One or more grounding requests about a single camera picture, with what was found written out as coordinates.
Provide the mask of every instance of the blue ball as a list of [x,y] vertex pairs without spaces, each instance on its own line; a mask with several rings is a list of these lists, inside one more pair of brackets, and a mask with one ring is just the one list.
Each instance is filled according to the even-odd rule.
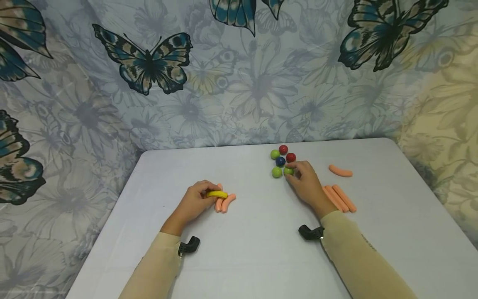
[[275,159],[275,164],[279,167],[284,166],[284,164],[285,164],[284,157],[278,157],[277,159]]

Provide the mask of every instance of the forearm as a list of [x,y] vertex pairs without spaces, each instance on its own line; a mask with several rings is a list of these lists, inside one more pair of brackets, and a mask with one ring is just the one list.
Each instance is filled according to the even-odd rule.
[[174,213],[164,223],[150,248],[134,270],[119,299],[163,299],[176,277],[181,258],[180,236],[185,222]]
[[322,218],[322,244],[353,299],[416,299],[357,225],[336,211]]

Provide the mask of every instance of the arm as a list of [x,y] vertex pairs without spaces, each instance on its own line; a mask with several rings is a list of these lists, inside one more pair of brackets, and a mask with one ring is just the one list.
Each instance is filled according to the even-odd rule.
[[163,299],[178,274],[181,258],[178,255],[181,234],[217,198],[205,198],[206,190],[220,190],[209,181],[189,187],[176,210],[166,220],[150,248],[133,271],[119,299]]
[[369,244],[357,225],[324,194],[317,174],[306,162],[287,165],[299,177],[286,175],[297,195],[314,210],[324,230],[322,245],[353,299],[416,299],[390,264]]

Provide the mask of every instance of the green ball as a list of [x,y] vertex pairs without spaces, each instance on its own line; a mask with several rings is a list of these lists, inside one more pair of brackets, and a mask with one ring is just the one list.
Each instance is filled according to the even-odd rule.
[[281,153],[279,153],[278,150],[273,150],[273,151],[271,151],[271,159],[272,159],[272,160],[277,159],[278,157],[280,157],[280,155],[281,155]]
[[279,178],[282,176],[282,169],[280,169],[279,167],[274,167],[272,169],[272,176],[275,177],[275,178]]
[[284,167],[284,175],[293,175],[294,174],[294,169],[293,168],[287,168],[287,167]]

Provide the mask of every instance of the red ball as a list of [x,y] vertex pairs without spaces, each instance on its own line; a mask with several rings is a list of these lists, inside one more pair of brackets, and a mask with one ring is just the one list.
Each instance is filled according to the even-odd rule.
[[285,160],[287,163],[291,163],[295,161],[295,154],[294,153],[288,153],[287,156],[285,156]]
[[279,153],[281,153],[281,155],[285,155],[288,150],[289,148],[286,145],[279,146]]

